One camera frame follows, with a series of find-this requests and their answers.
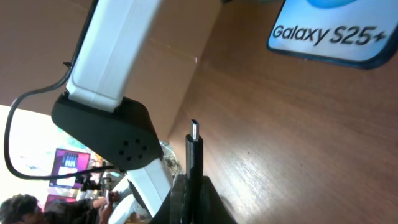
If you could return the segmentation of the blue Galaxy smartphone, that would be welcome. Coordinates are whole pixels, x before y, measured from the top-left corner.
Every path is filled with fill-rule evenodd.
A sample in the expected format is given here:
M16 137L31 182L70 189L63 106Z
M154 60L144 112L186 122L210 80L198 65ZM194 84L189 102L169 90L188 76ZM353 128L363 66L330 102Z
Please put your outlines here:
M285 0L272 52L373 69L397 52L397 0Z

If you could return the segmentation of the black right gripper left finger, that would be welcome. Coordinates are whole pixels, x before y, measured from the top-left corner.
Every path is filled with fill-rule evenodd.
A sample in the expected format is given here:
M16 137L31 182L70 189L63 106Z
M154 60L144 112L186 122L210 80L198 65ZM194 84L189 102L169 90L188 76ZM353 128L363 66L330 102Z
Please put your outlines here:
M185 223L186 177L183 174L174 178L173 185L150 224Z

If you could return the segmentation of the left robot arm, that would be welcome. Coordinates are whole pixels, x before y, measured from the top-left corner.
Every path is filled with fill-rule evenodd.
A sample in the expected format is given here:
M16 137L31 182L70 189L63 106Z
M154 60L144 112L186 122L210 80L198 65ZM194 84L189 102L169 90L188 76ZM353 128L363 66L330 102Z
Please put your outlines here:
M147 108L124 95L160 2L93 3L52 121L126 173L154 223L168 223L172 177Z

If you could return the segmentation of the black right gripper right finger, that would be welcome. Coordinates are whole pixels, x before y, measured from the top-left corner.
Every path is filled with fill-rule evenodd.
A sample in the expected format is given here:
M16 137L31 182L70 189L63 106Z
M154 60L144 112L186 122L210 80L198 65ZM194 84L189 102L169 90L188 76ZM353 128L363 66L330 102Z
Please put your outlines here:
M209 177L202 178L201 222L204 224L236 224Z

